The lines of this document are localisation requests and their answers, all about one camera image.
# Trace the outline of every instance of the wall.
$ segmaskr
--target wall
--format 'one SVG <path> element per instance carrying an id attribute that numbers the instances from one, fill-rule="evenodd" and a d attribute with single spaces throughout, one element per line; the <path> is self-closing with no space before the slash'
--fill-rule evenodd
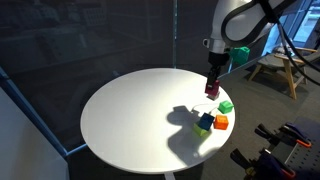
<path id="1" fill-rule="evenodd" d="M 2 88 L 0 115 L 0 179 L 69 179 L 67 162 Z"/>

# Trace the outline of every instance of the blue block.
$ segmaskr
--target blue block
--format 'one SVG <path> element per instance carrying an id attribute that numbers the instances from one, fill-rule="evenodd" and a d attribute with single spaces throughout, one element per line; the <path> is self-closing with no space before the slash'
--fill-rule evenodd
<path id="1" fill-rule="evenodd" d="M 212 123 L 213 123 L 213 120 L 214 120 L 214 117 L 207 114 L 207 113 L 204 113 L 202 115 L 202 117 L 200 118 L 200 121 L 198 123 L 198 126 L 202 129 L 205 129 L 207 131 L 209 131 Z"/>

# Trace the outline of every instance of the toy block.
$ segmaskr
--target toy block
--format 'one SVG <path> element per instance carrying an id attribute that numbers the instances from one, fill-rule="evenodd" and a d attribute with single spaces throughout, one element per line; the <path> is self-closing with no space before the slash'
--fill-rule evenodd
<path id="1" fill-rule="evenodd" d="M 204 113 L 202 115 L 202 117 L 200 118 L 200 121 L 198 123 L 198 126 L 201 128 L 201 129 L 205 129 L 207 131 L 209 131 L 212 123 L 213 123 L 213 120 L 214 120 L 214 117 L 207 114 L 207 113 Z"/>
<path id="2" fill-rule="evenodd" d="M 199 126 L 198 126 L 198 123 L 194 123 L 193 124 L 193 130 L 201 137 L 205 134 L 207 134 L 207 130 L 205 129 L 201 129 Z"/>
<path id="3" fill-rule="evenodd" d="M 216 115 L 213 125 L 215 129 L 226 130 L 229 125 L 228 117 L 224 115 Z"/>
<path id="4" fill-rule="evenodd" d="M 226 114 L 232 111 L 234 105 L 229 101 L 223 101 L 219 104 L 219 111 L 222 112 L 222 114 Z"/>

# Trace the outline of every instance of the floor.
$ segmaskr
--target floor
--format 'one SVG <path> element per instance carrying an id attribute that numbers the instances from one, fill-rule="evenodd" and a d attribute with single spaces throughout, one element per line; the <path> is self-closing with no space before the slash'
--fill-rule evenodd
<path id="1" fill-rule="evenodd" d="M 229 155 L 238 148 L 248 159 L 257 158 L 258 151 L 268 147 L 268 142 L 254 133 L 263 123 L 275 130 L 297 117 L 307 117 L 320 123 L 320 88 L 310 82 L 297 87 L 297 100 L 289 97 L 288 87 L 281 75 L 260 73 L 252 82 L 247 79 L 254 69 L 252 63 L 221 78 L 221 87 L 229 94 L 236 112 L 234 130 L 226 144 L 204 163 L 188 170 L 174 173 L 177 180 L 230 180 L 243 179 L 244 170 Z M 308 74 L 320 81 L 319 73 Z M 121 171 L 99 160 L 88 148 L 67 158 L 71 180 L 150 179 L 162 180 L 163 175 L 140 175 Z"/>

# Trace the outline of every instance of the block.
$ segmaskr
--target block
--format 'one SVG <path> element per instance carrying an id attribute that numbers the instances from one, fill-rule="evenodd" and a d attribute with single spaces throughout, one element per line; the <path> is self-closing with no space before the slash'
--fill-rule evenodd
<path id="1" fill-rule="evenodd" d="M 232 111 L 233 104 L 229 101 L 223 101 L 219 104 L 219 111 L 222 112 L 222 114 L 226 114 Z"/>
<path id="2" fill-rule="evenodd" d="M 198 126 L 201 128 L 201 129 L 205 129 L 207 131 L 210 130 L 210 127 L 213 123 L 213 120 L 214 120 L 214 117 L 207 114 L 207 113 L 204 113 L 202 115 L 202 117 L 200 118 L 200 121 L 198 123 Z"/>
<path id="3" fill-rule="evenodd" d="M 193 124 L 193 130 L 201 137 L 205 134 L 207 134 L 207 130 L 205 129 L 201 129 L 199 126 L 198 126 L 198 123 L 194 123 Z"/>
<path id="4" fill-rule="evenodd" d="M 228 117 L 225 115 L 216 115 L 213 125 L 215 129 L 226 130 L 229 125 Z"/>

